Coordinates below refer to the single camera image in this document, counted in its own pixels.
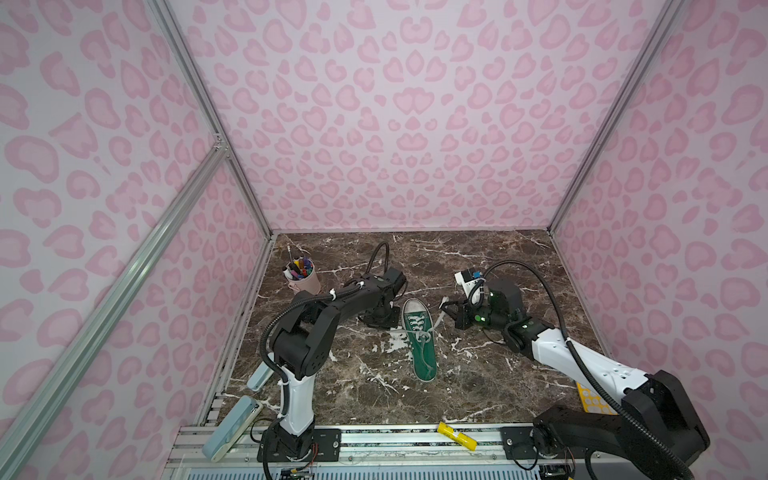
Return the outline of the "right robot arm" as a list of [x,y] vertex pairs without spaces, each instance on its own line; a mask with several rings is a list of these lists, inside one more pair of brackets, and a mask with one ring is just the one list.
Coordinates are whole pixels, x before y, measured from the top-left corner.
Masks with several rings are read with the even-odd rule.
[[488,280],[468,269],[456,273],[455,281],[465,297],[446,301],[441,309],[457,328],[499,332],[511,352],[590,387],[612,410],[549,408],[533,421],[531,452],[542,458],[573,449],[587,458],[606,453],[629,461],[649,479],[692,478],[690,466],[710,439],[674,375],[626,366],[574,341],[530,315],[521,289],[510,280]]

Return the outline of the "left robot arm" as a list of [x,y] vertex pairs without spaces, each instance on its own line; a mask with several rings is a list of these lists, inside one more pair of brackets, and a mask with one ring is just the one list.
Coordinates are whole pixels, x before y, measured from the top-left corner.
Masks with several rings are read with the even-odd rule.
[[395,299],[407,283],[405,274],[389,268],[365,273],[340,289],[312,295],[300,292],[267,326],[260,355],[279,379],[281,406],[261,439],[262,460],[302,460],[312,451],[315,376],[330,356],[340,324],[358,318],[372,328],[397,324]]

